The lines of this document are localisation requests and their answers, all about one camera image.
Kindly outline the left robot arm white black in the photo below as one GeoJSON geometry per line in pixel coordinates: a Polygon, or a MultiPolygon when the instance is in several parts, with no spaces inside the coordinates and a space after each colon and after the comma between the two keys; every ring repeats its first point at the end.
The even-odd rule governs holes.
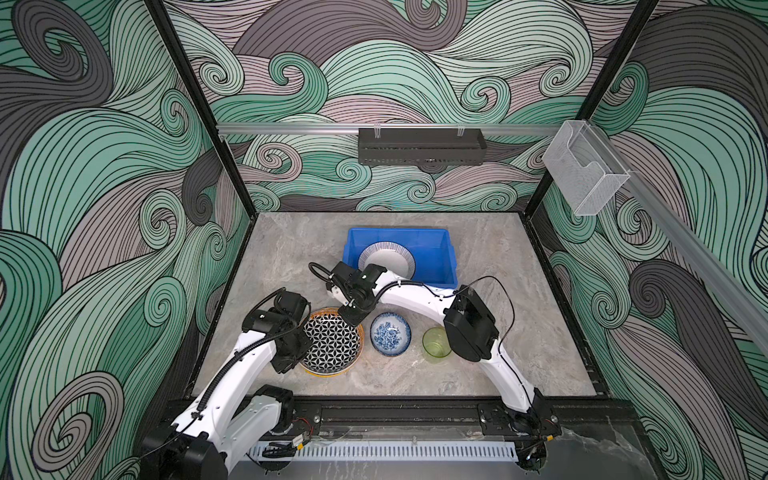
{"type": "Polygon", "coordinates": [[[259,301],[202,393],[144,438],[139,477],[226,479],[264,434],[290,428],[291,391],[266,386],[246,396],[266,367],[285,373],[306,356],[311,340],[303,323],[310,313],[311,303],[285,288],[259,301]]]}

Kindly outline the black striped white plate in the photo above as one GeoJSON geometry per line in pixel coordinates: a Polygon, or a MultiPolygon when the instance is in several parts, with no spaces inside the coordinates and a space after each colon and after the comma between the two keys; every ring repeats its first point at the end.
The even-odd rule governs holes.
{"type": "Polygon", "coordinates": [[[364,270],[370,264],[384,267],[406,279],[412,279],[416,269],[412,253],[404,246],[389,241],[376,242],[361,252],[358,268],[364,270]]]}

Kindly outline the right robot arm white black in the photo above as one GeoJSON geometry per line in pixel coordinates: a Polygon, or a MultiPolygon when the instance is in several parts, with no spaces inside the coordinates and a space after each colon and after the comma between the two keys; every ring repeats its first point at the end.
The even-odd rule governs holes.
{"type": "Polygon", "coordinates": [[[472,284],[455,290],[438,288],[406,279],[376,264],[359,270],[344,262],[333,269],[311,262],[308,268],[340,303],[338,313],[347,324],[359,325],[379,305],[427,317],[443,327],[453,353],[480,365],[508,409],[540,415],[543,395],[514,364],[495,316],[472,284]]]}

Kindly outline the blue plastic bin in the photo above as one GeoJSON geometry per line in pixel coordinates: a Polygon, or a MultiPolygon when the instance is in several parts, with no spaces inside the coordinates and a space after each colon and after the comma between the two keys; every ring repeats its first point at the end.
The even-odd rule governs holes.
{"type": "Polygon", "coordinates": [[[456,255],[450,234],[445,229],[351,228],[342,261],[358,268],[361,252],[383,241],[398,243],[412,253],[416,269],[410,280],[445,289],[458,286],[456,255]]]}

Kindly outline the yellow rim patterned plate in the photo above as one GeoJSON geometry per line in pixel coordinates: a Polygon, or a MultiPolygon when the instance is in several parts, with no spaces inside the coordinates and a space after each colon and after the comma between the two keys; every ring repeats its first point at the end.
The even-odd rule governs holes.
{"type": "Polygon", "coordinates": [[[304,323],[312,344],[301,360],[305,371],[317,377],[333,377],[349,370],[364,349],[364,329],[347,324],[337,308],[313,312],[304,323]]]}

